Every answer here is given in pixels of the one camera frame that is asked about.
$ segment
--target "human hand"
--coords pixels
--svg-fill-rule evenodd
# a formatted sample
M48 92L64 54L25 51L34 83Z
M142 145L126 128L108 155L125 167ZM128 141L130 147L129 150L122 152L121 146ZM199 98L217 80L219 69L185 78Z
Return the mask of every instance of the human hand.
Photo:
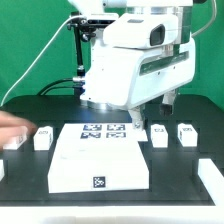
M0 149L10 141L12 137L31 134L36 131L36 125L32 122L16 117L10 113L0 111Z

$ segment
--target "green wall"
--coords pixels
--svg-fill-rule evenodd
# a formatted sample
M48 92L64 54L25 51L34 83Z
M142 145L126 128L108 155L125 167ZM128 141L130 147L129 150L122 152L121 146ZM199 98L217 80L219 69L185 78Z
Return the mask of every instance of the green wall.
M184 94L208 96L224 109L224 1L217 0L218 16L206 32L195 38L197 66L193 82L181 88ZM9 87L26 71L58 27L74 8L66 0L0 1L0 100ZM210 0L193 8L192 31L207 23ZM7 100L36 94L52 81L76 73L74 37L66 27L37 62L28 76L10 93ZM90 64L89 47L84 47L84 62ZM52 94L71 94L57 91Z

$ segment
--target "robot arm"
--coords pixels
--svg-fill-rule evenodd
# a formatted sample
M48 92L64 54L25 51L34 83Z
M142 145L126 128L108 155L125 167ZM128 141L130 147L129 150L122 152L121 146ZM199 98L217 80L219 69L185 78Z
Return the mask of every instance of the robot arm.
M144 129L144 104L164 95L163 103L172 105L176 89L193 79L193 0L69 2L87 18L78 24L80 30L94 32L88 34L93 37L91 68L85 77L82 104L128 110L133 127ZM104 13L104 7L127 10L118 18Z

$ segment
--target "white cube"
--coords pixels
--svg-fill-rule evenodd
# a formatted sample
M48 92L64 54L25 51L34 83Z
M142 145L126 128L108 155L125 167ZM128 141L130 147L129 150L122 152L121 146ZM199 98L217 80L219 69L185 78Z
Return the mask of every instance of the white cube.
M164 125L151 125L151 140L154 148L168 147L168 133Z
M49 150L53 142L53 128L41 127L34 135L34 150Z
M25 141L27 140L27 135L20 135L16 137L12 137L8 143L3 145L3 149L18 149Z
M178 139L184 147L196 147L198 142L198 133L191 124L178 125Z
M0 181L2 178L5 176L5 171L4 171L4 163L3 160L0 160Z

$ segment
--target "black tabletop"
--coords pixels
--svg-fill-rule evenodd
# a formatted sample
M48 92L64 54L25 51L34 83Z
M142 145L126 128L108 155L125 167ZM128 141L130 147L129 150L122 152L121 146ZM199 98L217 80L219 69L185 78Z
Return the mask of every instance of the black tabletop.
M5 177L0 182L0 205L7 206L95 206L95 205L213 205L197 175L198 159L211 158L224 171L224 112L208 98L179 95L174 114L159 114L160 100L146 104L148 142L139 142L150 173L147 190L48 193L47 174L56 140L65 123L126 123L126 111L100 111L80 106L75 96L21 96L1 110L27 118L39 127L54 128L49 151L34 151L33 136L18 149L4 150ZM197 147L183 147L177 125L192 124L198 133ZM152 124L165 125L168 148L153 148Z

